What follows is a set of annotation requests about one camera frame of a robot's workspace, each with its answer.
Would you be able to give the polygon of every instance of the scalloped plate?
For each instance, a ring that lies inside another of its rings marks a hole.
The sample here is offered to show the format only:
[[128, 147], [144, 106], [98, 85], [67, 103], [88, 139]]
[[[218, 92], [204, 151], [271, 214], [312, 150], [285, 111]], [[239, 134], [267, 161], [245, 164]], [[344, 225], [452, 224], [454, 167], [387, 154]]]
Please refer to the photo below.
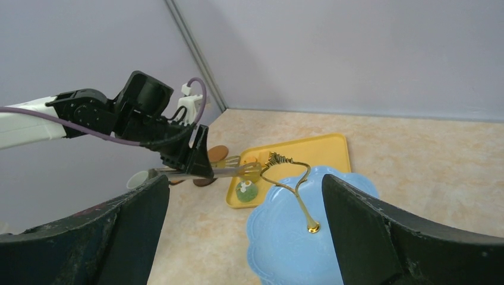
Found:
[[[359, 190], [378, 198], [373, 183], [358, 173], [341, 173], [327, 166], [313, 167], [299, 193], [311, 216], [320, 223], [316, 234], [306, 229], [306, 219], [294, 195], [273, 186], [264, 203], [247, 221], [250, 245], [247, 261], [263, 284], [327, 285], [341, 284], [339, 271], [322, 197], [322, 178], [332, 174]], [[280, 182], [295, 187], [301, 176]]]

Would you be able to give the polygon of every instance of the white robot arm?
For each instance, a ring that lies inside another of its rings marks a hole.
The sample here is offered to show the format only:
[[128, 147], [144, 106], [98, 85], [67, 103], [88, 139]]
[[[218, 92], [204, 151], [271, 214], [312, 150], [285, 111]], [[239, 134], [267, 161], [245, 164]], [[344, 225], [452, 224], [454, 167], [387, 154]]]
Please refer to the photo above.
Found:
[[[191, 94], [190, 85], [194, 81], [201, 84], [203, 95]], [[206, 105], [206, 87], [203, 80], [192, 78], [182, 92], [185, 96], [170, 119], [161, 113], [173, 89], [140, 71], [131, 74], [114, 99], [94, 89], [82, 89], [0, 107], [0, 150], [89, 134], [157, 151], [165, 166], [212, 178], [206, 144], [208, 127], [198, 125]], [[195, 129], [191, 147], [189, 142]]]

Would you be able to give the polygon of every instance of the purple cable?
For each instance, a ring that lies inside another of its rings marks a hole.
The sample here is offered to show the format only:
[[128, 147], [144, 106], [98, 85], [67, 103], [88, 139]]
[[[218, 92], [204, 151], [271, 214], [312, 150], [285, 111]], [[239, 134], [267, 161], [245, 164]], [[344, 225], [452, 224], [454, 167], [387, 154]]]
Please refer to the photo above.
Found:
[[187, 87], [191, 87], [191, 84], [195, 81], [198, 81], [198, 83], [201, 85], [201, 91], [203, 92], [203, 102], [201, 103], [201, 108], [198, 111], [198, 114], [196, 114], [196, 118], [194, 118], [193, 124], [197, 125], [198, 122], [200, 121], [201, 117], [203, 116], [203, 111], [204, 107], [206, 105], [206, 86], [201, 78], [198, 77], [193, 77], [191, 80], [187, 81]]
[[132, 145], [134, 147], [139, 147], [140, 143], [138, 141], [128, 141], [128, 140], [122, 140], [120, 138], [115, 138], [110, 135], [105, 135], [102, 134], [101, 132], [93, 131], [92, 129], [88, 129], [86, 127], [83, 127], [81, 125], [77, 125], [76, 123], [72, 123], [60, 118], [53, 117], [48, 114], [40, 113], [37, 111], [32, 111], [32, 110], [27, 110], [27, 109], [22, 109], [22, 108], [13, 108], [13, 107], [0, 107], [0, 113], [17, 113], [17, 114], [23, 114], [23, 115], [29, 115], [29, 116], [34, 116], [38, 118], [42, 118], [54, 123], [61, 124], [63, 126], [67, 126], [72, 129], [76, 129], [80, 132], [83, 132], [88, 135], [92, 135], [94, 137], [101, 138], [106, 141], [112, 141], [113, 143], [117, 144], [124, 144], [124, 145]]

